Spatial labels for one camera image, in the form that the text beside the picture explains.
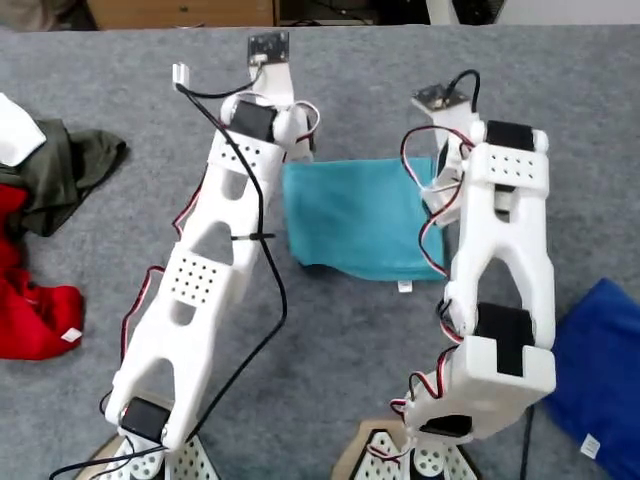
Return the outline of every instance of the wooden cabinet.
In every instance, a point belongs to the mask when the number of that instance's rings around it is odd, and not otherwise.
[[[88,0],[101,30],[271,26],[278,0]]]

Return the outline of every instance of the white cloth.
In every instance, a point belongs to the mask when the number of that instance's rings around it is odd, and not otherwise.
[[[20,165],[46,140],[29,114],[0,93],[0,163]]]

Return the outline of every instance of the dark green cloth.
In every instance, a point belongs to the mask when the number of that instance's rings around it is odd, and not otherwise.
[[[53,234],[91,190],[122,162],[125,142],[101,130],[69,133],[61,120],[36,121],[47,141],[16,167],[0,164],[0,184],[24,188],[29,201],[9,233]]]

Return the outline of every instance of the blue cloth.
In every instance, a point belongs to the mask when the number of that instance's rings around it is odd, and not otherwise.
[[[598,442],[598,462],[614,479],[640,479],[640,307],[603,279],[558,327],[558,387],[545,403],[555,423],[582,445]]]
[[[419,178],[431,160],[410,159]],[[327,265],[366,280],[437,280],[418,248],[426,214],[399,159],[290,163],[282,176],[292,255],[302,265]],[[442,232],[424,243],[442,264]]]

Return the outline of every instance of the black wire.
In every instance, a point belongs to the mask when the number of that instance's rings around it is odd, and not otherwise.
[[[211,403],[209,403],[202,417],[200,418],[196,426],[193,428],[193,430],[189,434],[189,437],[187,438],[187,441],[189,441],[198,433],[200,428],[202,428],[202,425],[204,425],[204,423],[207,421],[207,418],[209,417],[209,415],[211,415],[211,412],[213,411],[213,409],[218,405],[222,397],[235,383],[235,381],[242,374],[244,369],[251,363],[251,361],[255,358],[255,356],[260,353],[260,351],[271,341],[271,339],[284,326],[287,320],[288,306],[287,306],[287,293],[285,290],[284,282],[280,277],[280,272],[278,271],[278,268],[271,255],[271,251],[269,250],[269,246],[267,245],[267,242],[264,238],[264,194],[262,193],[262,188],[260,187],[260,183],[258,182],[258,179],[253,173],[252,168],[249,166],[249,162],[247,162],[246,158],[240,151],[240,148],[238,147],[236,142],[233,140],[231,135],[229,135],[229,133],[227,132],[224,125],[222,125],[220,120],[218,120],[215,116],[213,116],[213,114],[209,110],[207,110],[204,107],[204,105],[202,105],[191,94],[191,92],[188,89],[184,88],[182,85],[176,85],[176,88],[180,93],[184,94],[189,99],[189,101],[200,111],[200,113],[202,113],[205,116],[205,118],[211,122],[211,124],[215,127],[215,129],[220,132],[220,134],[225,138],[225,140],[229,143],[229,145],[231,145],[231,148],[233,149],[235,154],[238,156],[240,163],[242,163],[242,166],[247,172],[247,176],[251,180],[251,183],[253,184],[254,188],[256,189],[256,193],[258,195],[258,222],[256,227],[256,233],[257,233],[256,237],[257,237],[257,240],[260,242],[260,246],[264,251],[265,257],[267,258],[267,262],[269,263],[269,267],[271,268],[271,273],[273,274],[273,277],[276,283],[278,284],[278,290],[280,292],[280,300],[282,302],[282,314],[280,316],[280,320],[278,320],[278,323],[276,323],[276,325],[271,329],[271,331],[242,361],[242,363],[238,366],[238,368],[236,368],[236,370],[233,372],[231,377],[229,377],[226,383],[222,386],[222,388],[214,397],[214,399],[211,401]]]
[[[524,426],[524,441],[522,442],[522,458],[520,460],[520,480],[527,480],[527,465],[529,463],[529,445],[531,443],[531,428],[535,406],[527,408],[527,419]]]
[[[119,457],[111,457],[111,458],[98,458],[96,460],[88,460],[86,462],[74,463],[72,465],[67,465],[66,467],[59,468],[51,475],[49,475],[49,480],[55,480],[56,477],[62,475],[63,473],[72,472],[73,470],[80,470],[81,468],[93,467],[95,465],[108,465],[111,462],[121,462],[123,460],[131,460],[134,458],[144,457],[145,455],[149,455],[150,453],[156,453],[164,450],[165,447],[162,445],[158,445],[157,447],[148,448],[146,450],[140,450],[139,452],[130,453],[128,455],[121,455]]]
[[[110,389],[107,393],[104,394],[104,396],[100,399],[100,402],[98,402],[98,410],[100,410],[100,413],[102,415],[104,415],[105,409],[104,409],[104,401],[107,399],[107,397],[109,397],[109,395],[111,395],[111,392],[113,391],[113,389]]]
[[[478,111],[478,95],[480,95],[480,72],[474,70],[473,68],[465,70],[464,72],[460,72],[456,78],[451,80],[444,94],[444,100],[448,100],[460,80],[462,80],[464,77],[468,77],[469,75],[473,75],[476,78],[476,86],[473,89],[473,97],[471,99],[471,112],[476,113]]]
[[[369,25],[369,23],[364,18],[358,17],[357,15],[353,15],[352,13],[349,13],[349,9],[334,7],[333,5],[329,5],[328,3],[325,3],[321,0],[311,0],[311,2],[331,10],[335,14],[342,15],[343,17],[351,18],[353,20],[357,20],[363,25]]]
[[[255,78],[253,80],[251,80],[249,83],[245,83],[244,85],[242,85],[240,87],[234,88],[234,89],[229,90],[227,92],[221,92],[221,93],[195,92],[193,90],[188,89],[184,85],[181,85],[181,87],[182,87],[183,90],[188,91],[189,94],[194,96],[195,98],[205,98],[207,100],[219,100],[221,98],[226,98],[226,97],[228,97],[230,95],[233,95],[234,93],[238,93],[238,92],[242,92],[244,90],[250,89],[258,81],[258,79],[260,78],[260,75],[262,75],[262,64],[260,64],[260,66],[258,67],[258,71],[256,72]]]
[[[125,436],[124,439],[127,441],[127,443],[129,444],[129,446],[131,447],[131,451],[133,453],[136,453],[136,449],[133,446],[133,443],[131,442],[131,439],[129,439],[129,437]],[[132,458],[130,458],[129,460],[127,460],[126,462],[124,462],[122,465],[120,465],[119,467],[115,467],[112,468],[111,470],[105,470],[104,472],[99,472],[96,473],[95,475],[93,475],[89,480],[96,480],[98,478],[100,478],[102,475],[107,475],[108,473],[113,473],[113,472],[117,472],[118,470],[120,470],[121,468],[126,467],[127,465],[129,465],[129,463],[131,462],[131,460],[133,460]]]

